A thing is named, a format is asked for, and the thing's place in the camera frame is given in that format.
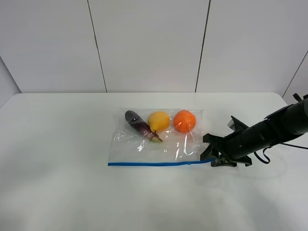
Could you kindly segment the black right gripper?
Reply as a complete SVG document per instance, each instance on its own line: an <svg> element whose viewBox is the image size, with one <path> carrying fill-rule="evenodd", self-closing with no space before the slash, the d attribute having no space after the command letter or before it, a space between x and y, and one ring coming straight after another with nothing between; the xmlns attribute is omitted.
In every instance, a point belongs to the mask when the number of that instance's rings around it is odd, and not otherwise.
<svg viewBox="0 0 308 231"><path fill-rule="evenodd" d="M219 147L219 151L207 148L200 155L200 161L218 159L218 167L236 167L238 163L248 167L252 165L248 155L253 152L251 147L253 139L254 135L248 131L233 132L225 137L206 134L203 136L203 143Z"/></svg>

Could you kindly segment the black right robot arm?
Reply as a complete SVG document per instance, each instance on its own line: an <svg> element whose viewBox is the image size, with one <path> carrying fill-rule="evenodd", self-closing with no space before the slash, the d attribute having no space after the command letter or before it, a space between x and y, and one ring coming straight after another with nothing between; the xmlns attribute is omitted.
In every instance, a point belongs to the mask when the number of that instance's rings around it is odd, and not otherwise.
<svg viewBox="0 0 308 231"><path fill-rule="evenodd" d="M308 97L293 95L297 103L281 108L268 115L263 121L249 127L235 117L228 123L232 133L219 137L211 134L203 136L208 147L201 153L201 162L210 162L212 167L236 167L238 163L252 165L249 154L264 164L270 159L262 159L257 151L278 145L286 145L308 131Z"/></svg>

